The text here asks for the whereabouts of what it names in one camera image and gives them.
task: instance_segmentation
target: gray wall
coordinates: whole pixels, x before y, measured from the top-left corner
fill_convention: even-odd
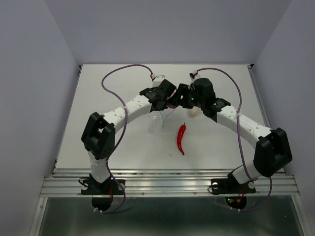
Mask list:
[[[287,131],[295,175],[315,229],[315,1],[293,0],[254,66],[272,127]]]
[[[78,66],[43,0],[0,1],[0,235],[28,235]]]
[[[79,63],[254,63],[289,0],[46,0]]]

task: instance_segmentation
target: white table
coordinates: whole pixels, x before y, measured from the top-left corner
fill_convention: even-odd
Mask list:
[[[101,87],[105,74],[122,65],[83,65],[75,97],[71,107],[55,173],[65,169],[88,169],[89,157],[81,142],[87,120],[93,112],[105,113],[121,104]],[[239,85],[243,106],[241,113],[263,124],[250,74],[245,64],[191,65],[149,64],[156,75],[163,75],[175,84],[189,84],[189,73],[203,67],[216,67],[229,73]],[[142,67],[118,71],[105,80],[106,86],[119,94],[125,102],[141,90],[152,86],[150,73]],[[210,79],[217,97],[224,98],[237,108],[238,93],[234,84],[217,71],[202,71],[202,77]],[[171,110],[162,114],[165,117]],[[179,127],[186,123],[187,129],[182,146],[183,156],[176,144]],[[254,149],[243,140],[246,160],[252,160]],[[157,112],[144,115],[131,122],[117,150],[109,160],[113,169],[234,169],[241,165],[237,135],[228,128],[200,115],[188,117],[187,110],[177,108],[166,120],[164,129]]]

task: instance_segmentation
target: chili pepper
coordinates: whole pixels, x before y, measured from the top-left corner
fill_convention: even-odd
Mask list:
[[[185,123],[183,125],[181,125],[181,127],[179,128],[179,131],[178,131],[178,134],[177,134],[177,147],[179,149],[179,151],[181,151],[181,153],[183,155],[185,155],[183,149],[182,149],[182,138],[183,138],[183,135],[185,133],[185,130],[186,130],[186,125]]]

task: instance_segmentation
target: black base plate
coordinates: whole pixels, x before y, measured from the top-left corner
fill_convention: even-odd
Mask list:
[[[94,208],[101,211],[108,210],[112,205],[113,199],[111,198],[92,198],[91,204]]]
[[[89,179],[84,179],[82,182],[88,185],[86,190],[81,189],[82,195],[109,195],[111,186],[113,186],[113,195],[124,194],[122,190],[118,189],[118,185],[112,179],[108,179],[103,183],[98,183],[90,177]],[[123,187],[125,186],[126,181],[124,179],[118,179],[118,182],[123,184]]]
[[[244,184],[238,184],[232,181],[229,178],[214,178],[211,180],[211,192],[214,195],[219,194],[239,194],[243,189],[245,189],[245,193],[255,193],[255,188],[249,188],[249,182],[246,182]]]

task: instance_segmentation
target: glass panel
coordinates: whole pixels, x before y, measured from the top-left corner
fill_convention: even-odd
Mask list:
[[[249,197],[247,208],[265,197]],[[262,208],[235,212],[214,198],[127,199],[117,213],[93,212],[88,198],[50,198],[41,236],[299,236],[290,196],[274,196]],[[224,198],[217,203],[226,204]]]

